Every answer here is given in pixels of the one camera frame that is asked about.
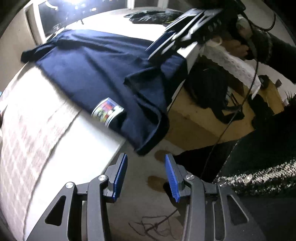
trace white wall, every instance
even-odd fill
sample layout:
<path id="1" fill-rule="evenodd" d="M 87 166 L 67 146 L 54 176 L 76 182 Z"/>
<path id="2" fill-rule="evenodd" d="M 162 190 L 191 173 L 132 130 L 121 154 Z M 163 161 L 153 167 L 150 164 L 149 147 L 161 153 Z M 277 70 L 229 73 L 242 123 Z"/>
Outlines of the white wall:
<path id="1" fill-rule="evenodd" d="M 35 47 L 24 9 L 18 12 L 0 38 L 0 91 L 24 66 L 20 61 L 24 50 Z"/>
<path id="2" fill-rule="evenodd" d="M 246 5 L 246 15 L 248 18 L 254 22 L 256 25 L 268 28 L 273 22 L 273 12 L 272 10 L 261 0 L 242 0 Z M 277 18 L 274 28 L 270 31 L 271 34 L 283 40 L 286 43 L 295 46 L 292 38 L 290 37 L 288 31 L 285 29 L 282 22 Z M 251 61 L 251 64 L 255 67 L 255 61 Z M 259 64 L 258 74 L 266 74 L 270 77 L 271 81 L 275 83 L 278 79 L 283 83 L 279 88 L 279 94 L 282 100 L 286 99 L 286 92 L 296 93 L 296 85 L 289 81 L 279 72 L 275 71 L 271 67 Z"/>

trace navy garment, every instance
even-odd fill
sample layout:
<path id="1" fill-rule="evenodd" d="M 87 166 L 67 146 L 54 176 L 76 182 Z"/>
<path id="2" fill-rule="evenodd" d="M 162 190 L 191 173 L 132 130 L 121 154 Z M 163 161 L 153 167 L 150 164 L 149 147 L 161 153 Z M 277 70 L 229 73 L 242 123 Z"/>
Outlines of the navy garment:
<path id="1" fill-rule="evenodd" d="M 167 133 L 167 106 L 187 76 L 186 60 L 173 55 L 161 67 L 148 62 L 151 41 L 93 30 L 65 30 L 50 42 L 24 51 L 77 105 L 92 113 L 111 98 L 124 108 L 109 127 L 139 155 Z"/>

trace person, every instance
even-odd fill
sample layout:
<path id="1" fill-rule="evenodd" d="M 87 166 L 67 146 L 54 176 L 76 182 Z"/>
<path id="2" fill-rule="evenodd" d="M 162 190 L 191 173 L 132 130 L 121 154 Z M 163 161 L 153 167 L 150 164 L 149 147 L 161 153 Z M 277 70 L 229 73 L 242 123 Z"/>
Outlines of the person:
<path id="1" fill-rule="evenodd" d="M 256 46 L 259 62 L 296 83 L 295 47 L 255 27 L 253 31 L 239 28 L 238 32 Z M 247 58 L 252 54 L 249 46 L 236 39 L 224 41 L 223 45 L 237 57 Z M 206 182 L 226 180 L 267 240 L 296 238 L 295 113 L 296 106 L 290 105 L 239 140 L 217 144 L 214 149 L 208 146 L 174 156 L 177 164 Z M 164 189 L 170 195 L 167 184 Z"/>

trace blue gripper pad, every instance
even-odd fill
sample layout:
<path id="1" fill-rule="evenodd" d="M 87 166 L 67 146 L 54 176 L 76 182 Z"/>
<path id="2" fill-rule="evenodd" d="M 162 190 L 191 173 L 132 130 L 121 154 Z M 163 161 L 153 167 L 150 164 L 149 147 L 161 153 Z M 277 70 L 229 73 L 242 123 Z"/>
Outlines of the blue gripper pad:
<path id="1" fill-rule="evenodd" d="M 109 178 L 108 187 L 103 190 L 103 195 L 106 197 L 107 202 L 114 203 L 120 196 L 127 167 L 128 156 L 125 153 L 121 153 L 116 164 L 107 168 L 105 175 Z"/>
<path id="2" fill-rule="evenodd" d="M 165 156 L 165 171 L 173 198 L 175 198 L 176 202 L 179 202 L 181 197 L 190 195 L 190 191 L 186 188 L 183 180 L 187 175 L 187 171 L 183 166 L 176 164 L 172 154 L 167 154 Z"/>

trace patterned cloth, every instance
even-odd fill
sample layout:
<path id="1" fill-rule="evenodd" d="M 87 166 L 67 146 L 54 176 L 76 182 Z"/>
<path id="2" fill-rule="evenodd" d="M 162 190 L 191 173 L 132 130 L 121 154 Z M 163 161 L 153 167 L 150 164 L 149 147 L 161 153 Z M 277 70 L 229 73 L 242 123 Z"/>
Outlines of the patterned cloth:
<path id="1" fill-rule="evenodd" d="M 26 65 L 4 91 L 0 204 L 15 238 L 23 240 L 32 193 L 46 161 L 79 109 L 34 65 Z"/>

